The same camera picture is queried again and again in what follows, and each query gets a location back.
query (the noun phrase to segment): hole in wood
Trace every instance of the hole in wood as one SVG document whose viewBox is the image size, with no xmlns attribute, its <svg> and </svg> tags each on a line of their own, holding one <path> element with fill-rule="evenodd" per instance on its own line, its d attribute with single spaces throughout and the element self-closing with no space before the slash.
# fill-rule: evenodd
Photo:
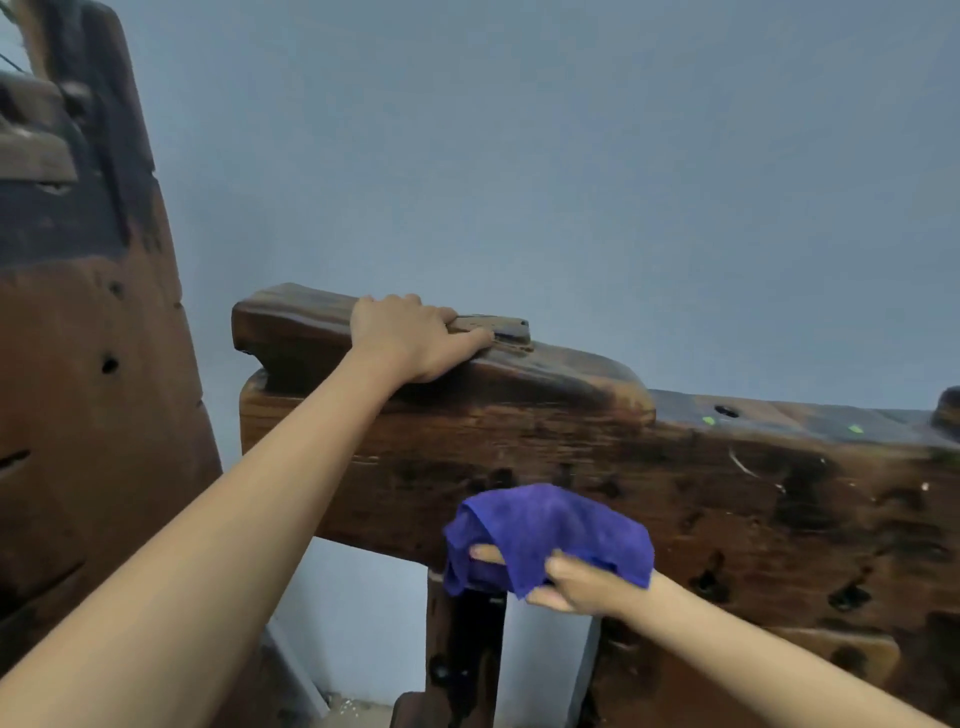
<svg viewBox="0 0 960 728">
<path fill-rule="evenodd" d="M 690 579 L 690 589 L 713 604 L 726 604 L 730 601 L 730 587 L 718 578 L 726 561 L 723 551 L 714 551 L 707 561 L 707 568 L 699 576 Z"/>
<path fill-rule="evenodd" d="M 827 603 L 837 612 L 852 612 L 873 599 L 873 596 L 860 585 L 863 578 L 854 579 L 827 597 Z"/>
</svg>

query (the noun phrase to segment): cleaning rag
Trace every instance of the cleaning rag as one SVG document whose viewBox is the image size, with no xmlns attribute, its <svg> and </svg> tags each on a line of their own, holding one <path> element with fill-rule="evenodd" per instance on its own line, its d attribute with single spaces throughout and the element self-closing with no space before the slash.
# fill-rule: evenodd
<svg viewBox="0 0 960 728">
<path fill-rule="evenodd" d="M 444 586 L 454 596 L 474 589 L 513 592 L 523 599 L 548 583 L 546 559 L 557 548 L 642 589 L 650 586 L 654 568 L 646 528 L 603 503 L 548 483 L 469 497 L 444 535 Z M 499 548 L 506 566 L 471 559 L 474 544 Z"/>
</svg>

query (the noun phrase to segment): wooden leg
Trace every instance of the wooden leg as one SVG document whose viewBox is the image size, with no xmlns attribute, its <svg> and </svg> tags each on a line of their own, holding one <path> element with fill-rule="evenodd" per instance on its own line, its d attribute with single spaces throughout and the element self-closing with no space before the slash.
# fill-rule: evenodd
<svg viewBox="0 0 960 728">
<path fill-rule="evenodd" d="M 492 728 L 506 611 L 504 594 L 451 597 L 429 573 L 426 690 L 399 698 L 391 728 Z"/>
</svg>

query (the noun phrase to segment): wooden plank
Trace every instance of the wooden plank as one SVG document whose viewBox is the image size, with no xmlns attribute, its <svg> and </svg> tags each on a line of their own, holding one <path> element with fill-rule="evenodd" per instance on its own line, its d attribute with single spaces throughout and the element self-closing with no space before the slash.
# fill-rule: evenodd
<svg viewBox="0 0 960 728">
<path fill-rule="evenodd" d="M 75 180 L 0 172 L 0 459 L 23 460 L 0 473 L 0 674 L 221 472 L 120 23 L 13 10 L 38 78 L 0 75 L 5 138 L 55 137 Z M 256 665 L 221 725 L 270 725 Z"/>
</svg>

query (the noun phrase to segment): wooden furniture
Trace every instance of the wooden furniture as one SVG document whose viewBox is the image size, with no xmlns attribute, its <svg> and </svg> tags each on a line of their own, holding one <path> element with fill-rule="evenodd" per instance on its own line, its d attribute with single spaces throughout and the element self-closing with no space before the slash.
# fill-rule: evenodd
<svg viewBox="0 0 960 728">
<path fill-rule="evenodd" d="M 126 42 L 13 11 L 0 72 L 0 674 L 220 474 Z M 247 665 L 217 725 L 272 725 Z"/>
<path fill-rule="evenodd" d="M 234 307 L 235 346 L 263 366 L 240 397 L 244 450 L 344 356 L 353 302 L 285 284 Z M 453 325 L 474 326 L 497 343 L 388 403 L 319 536 L 440 572 L 464 498 L 551 481 L 643 522 L 658 569 L 703 598 L 956 719 L 960 388 L 932 412 L 692 396 L 535 342 L 520 319 Z M 430 687 L 401 698 L 395 723 L 489 726 L 503 599 L 428 589 Z M 580 709 L 600 722 L 762 725 L 610 620 Z"/>
</svg>

